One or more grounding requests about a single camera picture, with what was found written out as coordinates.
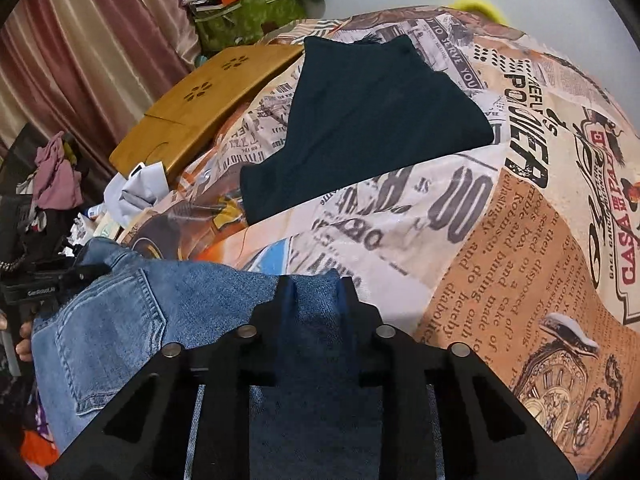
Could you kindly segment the person's left hand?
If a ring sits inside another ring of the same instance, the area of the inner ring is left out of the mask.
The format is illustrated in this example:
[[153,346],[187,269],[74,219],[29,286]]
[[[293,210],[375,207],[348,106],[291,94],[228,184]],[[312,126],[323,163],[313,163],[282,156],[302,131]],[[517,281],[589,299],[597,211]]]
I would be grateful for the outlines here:
[[1,342],[10,363],[32,362],[32,326],[34,317],[1,311]]

